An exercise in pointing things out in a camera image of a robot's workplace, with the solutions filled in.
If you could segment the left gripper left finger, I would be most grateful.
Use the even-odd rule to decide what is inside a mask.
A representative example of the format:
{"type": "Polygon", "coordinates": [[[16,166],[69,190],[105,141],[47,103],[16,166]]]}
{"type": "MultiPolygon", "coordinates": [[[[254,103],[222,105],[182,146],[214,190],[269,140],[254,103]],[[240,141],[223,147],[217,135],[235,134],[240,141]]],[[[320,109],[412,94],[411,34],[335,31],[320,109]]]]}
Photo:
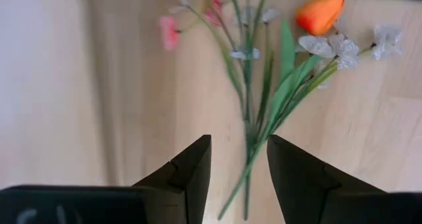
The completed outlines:
{"type": "Polygon", "coordinates": [[[202,223],[211,155],[212,137],[205,134],[133,185],[142,194],[147,223],[202,223]]]}

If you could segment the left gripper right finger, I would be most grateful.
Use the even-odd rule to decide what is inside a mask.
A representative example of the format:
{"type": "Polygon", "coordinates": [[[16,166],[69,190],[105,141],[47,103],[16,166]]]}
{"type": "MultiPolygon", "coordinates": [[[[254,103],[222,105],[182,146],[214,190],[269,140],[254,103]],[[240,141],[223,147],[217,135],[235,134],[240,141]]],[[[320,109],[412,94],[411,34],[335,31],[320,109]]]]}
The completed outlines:
{"type": "Polygon", "coordinates": [[[383,191],[313,156],[284,138],[267,143],[270,176],[286,223],[319,223],[333,190],[383,191]]]}

